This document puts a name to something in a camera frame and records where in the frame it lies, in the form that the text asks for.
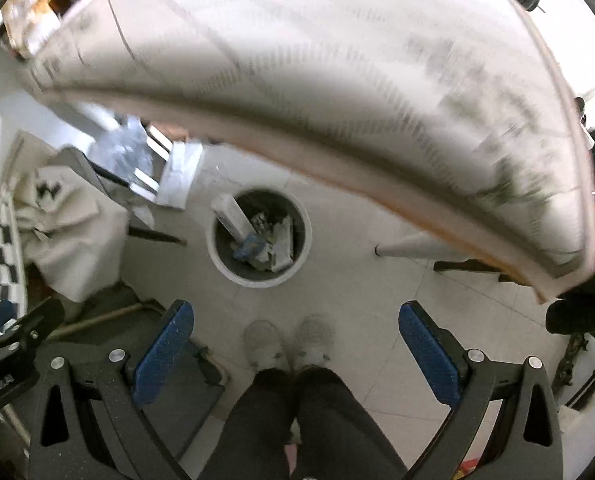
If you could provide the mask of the round grey trash bin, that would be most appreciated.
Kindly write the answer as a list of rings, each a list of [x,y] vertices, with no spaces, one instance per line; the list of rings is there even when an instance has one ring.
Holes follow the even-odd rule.
[[[304,206],[275,188],[222,193],[210,204],[207,249],[218,271],[246,288],[273,288],[305,264],[313,227]]]

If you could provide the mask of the black white checkered cloth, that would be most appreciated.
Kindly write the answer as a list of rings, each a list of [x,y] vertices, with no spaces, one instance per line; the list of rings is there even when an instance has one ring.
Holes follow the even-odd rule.
[[[22,243],[10,192],[0,195],[0,304],[2,301],[12,304],[12,320],[3,324],[7,330],[27,312]]]

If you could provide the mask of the cream cloth on chair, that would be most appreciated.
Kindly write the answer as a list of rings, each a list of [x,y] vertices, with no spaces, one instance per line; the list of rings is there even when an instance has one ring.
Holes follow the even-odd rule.
[[[24,263],[73,302],[119,279],[128,211],[67,166],[23,174],[14,210]]]

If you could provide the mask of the person's dark trouser legs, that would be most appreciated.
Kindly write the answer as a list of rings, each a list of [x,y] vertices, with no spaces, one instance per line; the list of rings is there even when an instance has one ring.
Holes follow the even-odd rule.
[[[407,467],[333,370],[262,370],[232,408],[202,479],[401,479]]]

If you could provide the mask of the left white shoe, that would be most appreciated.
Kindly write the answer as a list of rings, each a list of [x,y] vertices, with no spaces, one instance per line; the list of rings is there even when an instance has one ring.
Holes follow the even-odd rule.
[[[291,370],[283,341],[272,323],[265,320],[250,323],[243,332],[242,340],[247,362],[256,373]]]

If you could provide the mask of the white shoe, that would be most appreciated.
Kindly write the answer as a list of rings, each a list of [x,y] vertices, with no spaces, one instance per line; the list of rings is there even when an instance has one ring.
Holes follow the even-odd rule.
[[[293,370],[328,367],[334,345],[334,328],[323,315],[309,315],[294,335]]]
[[[265,320],[250,323],[243,332],[242,340],[247,362],[256,373],[291,370],[283,341],[272,323]]]

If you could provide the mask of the right white shoe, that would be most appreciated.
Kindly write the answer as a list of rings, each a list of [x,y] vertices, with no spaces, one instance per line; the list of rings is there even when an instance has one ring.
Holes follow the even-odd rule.
[[[309,315],[294,335],[293,370],[328,367],[334,345],[334,328],[323,315]]]

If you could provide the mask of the white patterned tablecloth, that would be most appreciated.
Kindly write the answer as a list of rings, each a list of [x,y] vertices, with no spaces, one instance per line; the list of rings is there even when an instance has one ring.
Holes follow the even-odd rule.
[[[586,135],[513,0],[84,0],[25,77],[366,196],[541,299],[595,273]]]

